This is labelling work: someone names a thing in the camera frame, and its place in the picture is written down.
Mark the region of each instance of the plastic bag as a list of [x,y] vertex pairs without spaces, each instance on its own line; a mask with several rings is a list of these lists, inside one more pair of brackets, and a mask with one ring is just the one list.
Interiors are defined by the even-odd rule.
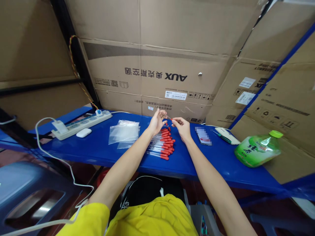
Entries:
[[110,126],[108,145],[138,139],[139,122],[119,120],[118,125]]
[[140,126],[138,129],[138,137],[134,140],[119,142],[117,149],[130,148],[135,143],[135,141],[139,138],[139,132],[140,132]]

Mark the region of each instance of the green bottle cap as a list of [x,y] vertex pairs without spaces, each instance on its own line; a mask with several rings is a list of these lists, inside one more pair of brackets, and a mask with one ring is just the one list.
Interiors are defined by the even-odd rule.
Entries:
[[279,131],[276,130],[270,131],[269,134],[275,138],[281,138],[283,136],[283,133],[280,133]]

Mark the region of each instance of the green tea bottle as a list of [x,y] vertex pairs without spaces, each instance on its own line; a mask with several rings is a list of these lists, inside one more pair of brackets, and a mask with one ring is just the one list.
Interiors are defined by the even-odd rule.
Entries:
[[248,167],[258,167],[281,153],[278,138],[282,133],[272,130],[269,134],[249,136],[235,149],[237,159]]

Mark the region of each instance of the yellow wire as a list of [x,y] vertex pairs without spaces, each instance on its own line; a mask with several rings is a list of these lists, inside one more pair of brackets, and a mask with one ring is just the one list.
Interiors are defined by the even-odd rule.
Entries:
[[[76,68],[75,68],[75,64],[74,64],[74,62],[73,62],[73,55],[72,55],[72,51],[71,51],[72,39],[73,39],[74,37],[77,37],[77,36],[76,36],[76,35],[72,35],[72,36],[70,37],[70,40],[69,40],[69,51],[70,51],[70,58],[71,58],[71,65],[72,65],[73,73],[74,73],[75,77],[78,79],[79,76],[78,76],[78,74],[77,74],[77,71],[76,71]],[[85,89],[82,87],[81,83],[79,83],[79,85],[80,85],[81,89],[84,91],[85,95],[88,97],[90,103],[96,108],[96,110],[98,110],[98,107],[92,102],[92,100],[90,99],[90,96],[87,94],[87,92],[85,91]]]

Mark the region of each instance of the forearm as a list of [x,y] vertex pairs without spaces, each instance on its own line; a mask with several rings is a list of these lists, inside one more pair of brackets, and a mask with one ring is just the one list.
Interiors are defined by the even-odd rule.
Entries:
[[191,139],[186,142],[198,178],[228,235],[256,235],[230,187]]
[[153,134],[147,129],[143,132],[108,171],[101,185],[89,199],[89,203],[103,203],[111,209],[116,198],[139,167],[152,136]]

